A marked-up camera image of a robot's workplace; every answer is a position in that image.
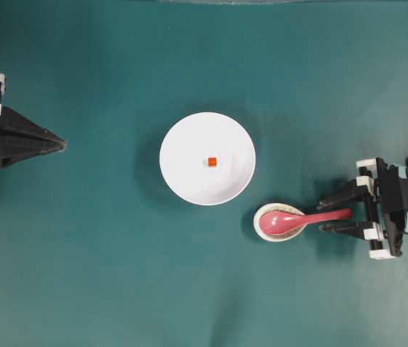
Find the white bowl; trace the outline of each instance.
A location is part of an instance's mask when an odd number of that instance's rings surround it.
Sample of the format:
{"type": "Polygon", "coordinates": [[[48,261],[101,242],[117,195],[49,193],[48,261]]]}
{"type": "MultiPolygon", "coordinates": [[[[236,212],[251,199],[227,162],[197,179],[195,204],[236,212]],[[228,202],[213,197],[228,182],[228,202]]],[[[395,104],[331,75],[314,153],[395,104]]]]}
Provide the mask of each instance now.
{"type": "Polygon", "coordinates": [[[247,131],[214,112],[181,119],[160,148],[165,182],[179,197],[197,205],[218,205],[237,197],[252,179],[255,162],[247,131]],[[208,158],[216,158],[217,166],[208,166],[208,158]]]}
{"type": "Polygon", "coordinates": [[[291,238],[296,237],[299,233],[303,231],[303,229],[306,227],[304,226],[299,226],[298,228],[295,228],[288,233],[285,234],[280,234],[280,235],[269,235],[264,233],[261,228],[260,228],[260,218],[262,215],[268,212],[273,212],[273,211],[282,211],[282,212],[288,212],[288,213],[294,213],[296,215],[304,215],[300,210],[297,210],[295,207],[286,205],[286,204],[267,204],[265,206],[261,206],[258,211],[256,211],[255,216],[253,217],[253,227],[255,228],[256,233],[265,241],[270,241],[270,242],[282,242],[282,241],[287,241],[290,240],[291,238]]]}

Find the spoon handle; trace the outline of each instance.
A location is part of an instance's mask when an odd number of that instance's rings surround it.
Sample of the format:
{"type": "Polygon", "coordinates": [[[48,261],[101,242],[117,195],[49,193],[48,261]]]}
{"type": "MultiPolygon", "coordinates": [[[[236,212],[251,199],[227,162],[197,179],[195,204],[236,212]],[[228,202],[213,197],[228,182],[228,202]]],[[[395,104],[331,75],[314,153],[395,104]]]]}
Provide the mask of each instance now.
{"type": "Polygon", "coordinates": [[[353,212],[349,208],[344,208],[342,210],[316,213],[314,215],[306,215],[304,221],[307,224],[320,223],[328,220],[339,220],[339,219],[350,219],[353,216],[353,212]]]}

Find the green tabletop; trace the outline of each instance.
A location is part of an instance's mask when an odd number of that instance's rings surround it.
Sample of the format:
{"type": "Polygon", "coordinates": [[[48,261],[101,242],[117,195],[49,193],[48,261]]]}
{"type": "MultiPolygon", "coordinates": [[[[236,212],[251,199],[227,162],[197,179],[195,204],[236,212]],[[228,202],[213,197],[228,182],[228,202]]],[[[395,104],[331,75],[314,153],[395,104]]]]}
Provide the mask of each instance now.
{"type": "Polygon", "coordinates": [[[4,105],[67,139],[0,171],[0,346],[408,346],[398,260],[256,209],[311,210],[355,161],[408,154],[408,1],[0,1],[4,105]],[[167,130],[238,120],[255,175],[215,207],[160,175],[167,130]]]}

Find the pink spoon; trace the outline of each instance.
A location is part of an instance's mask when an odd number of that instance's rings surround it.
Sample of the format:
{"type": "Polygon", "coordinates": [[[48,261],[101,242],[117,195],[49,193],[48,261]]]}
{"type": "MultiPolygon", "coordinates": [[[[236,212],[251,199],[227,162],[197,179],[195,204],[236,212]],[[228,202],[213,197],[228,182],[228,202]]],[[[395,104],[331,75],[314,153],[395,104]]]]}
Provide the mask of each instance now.
{"type": "Polygon", "coordinates": [[[312,223],[325,222],[327,220],[349,219],[353,212],[349,208],[343,210],[316,213],[314,215],[295,215],[282,211],[267,212],[260,218],[260,229],[269,235],[280,235],[312,223]]]}

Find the orange cube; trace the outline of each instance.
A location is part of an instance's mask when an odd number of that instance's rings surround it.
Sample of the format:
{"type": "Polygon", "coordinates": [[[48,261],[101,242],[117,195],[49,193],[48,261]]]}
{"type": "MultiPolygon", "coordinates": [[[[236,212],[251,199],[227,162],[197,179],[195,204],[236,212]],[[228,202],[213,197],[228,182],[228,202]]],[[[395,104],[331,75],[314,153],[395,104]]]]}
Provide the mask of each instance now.
{"type": "Polygon", "coordinates": [[[217,159],[215,157],[208,158],[207,165],[214,168],[215,166],[217,166],[217,159]]]}

